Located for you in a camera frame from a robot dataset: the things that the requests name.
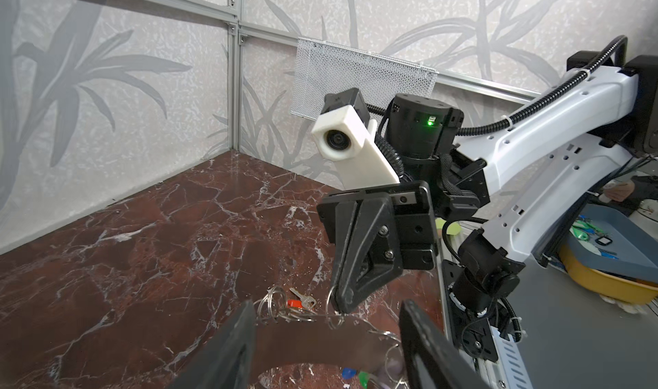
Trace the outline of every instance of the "wire mesh panel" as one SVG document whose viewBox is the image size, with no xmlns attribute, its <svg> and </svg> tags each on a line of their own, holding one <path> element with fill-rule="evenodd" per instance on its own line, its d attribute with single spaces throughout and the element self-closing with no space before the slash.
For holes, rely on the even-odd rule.
<svg viewBox="0 0 658 389">
<path fill-rule="evenodd" d="M 429 97 L 438 72 L 419 64 L 300 38 L 290 112 L 317 119 L 326 94 L 358 88 L 368 104 L 386 108 L 395 94 Z"/>
</svg>

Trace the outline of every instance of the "silver key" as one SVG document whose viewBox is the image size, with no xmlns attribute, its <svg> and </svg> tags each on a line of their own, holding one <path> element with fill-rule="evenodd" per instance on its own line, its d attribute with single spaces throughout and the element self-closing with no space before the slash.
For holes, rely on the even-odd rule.
<svg viewBox="0 0 658 389">
<path fill-rule="evenodd" d="M 301 305 L 309 311 L 317 304 L 317 300 L 313 296 L 302 295 L 295 288 L 290 288 L 290 291 L 300 299 Z"/>
</svg>

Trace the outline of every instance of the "yellow bin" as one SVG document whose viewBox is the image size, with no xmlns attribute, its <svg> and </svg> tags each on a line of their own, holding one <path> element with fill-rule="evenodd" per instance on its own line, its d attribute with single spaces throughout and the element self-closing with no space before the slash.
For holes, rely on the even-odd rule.
<svg viewBox="0 0 658 389">
<path fill-rule="evenodd" d="M 658 296 L 658 285 L 633 282 L 588 268 L 576 259 L 566 244 L 560 249 L 560 259 L 569 276 L 592 292 L 636 305 L 645 305 Z"/>
</svg>

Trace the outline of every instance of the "gray tray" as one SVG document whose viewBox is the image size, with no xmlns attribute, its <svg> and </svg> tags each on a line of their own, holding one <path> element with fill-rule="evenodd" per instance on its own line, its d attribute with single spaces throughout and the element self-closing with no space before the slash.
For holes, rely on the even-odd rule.
<svg viewBox="0 0 658 389">
<path fill-rule="evenodd" d="M 624 277 L 658 283 L 658 242 L 637 227 L 623 213 L 608 206 L 588 204 L 580 213 L 608 234 L 613 243 L 607 246 L 595 242 L 596 235 L 589 235 L 589 243 L 609 252 L 618 259 L 591 253 L 575 236 L 568 236 L 567 243 L 576 259 L 583 265 Z"/>
</svg>

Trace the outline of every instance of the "marble surface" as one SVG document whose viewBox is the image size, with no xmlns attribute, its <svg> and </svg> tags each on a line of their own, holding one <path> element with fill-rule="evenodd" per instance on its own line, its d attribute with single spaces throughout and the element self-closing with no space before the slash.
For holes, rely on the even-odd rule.
<svg viewBox="0 0 658 389">
<path fill-rule="evenodd" d="M 330 190 L 228 152 L 0 255 L 0 388 L 163 388 L 241 301 L 273 284 L 323 301 L 333 245 L 315 205 Z M 397 332 L 413 298 L 441 326 L 439 297 L 435 273 L 408 271 L 358 315 Z M 358 384 L 323 365 L 260 381 Z"/>
</svg>

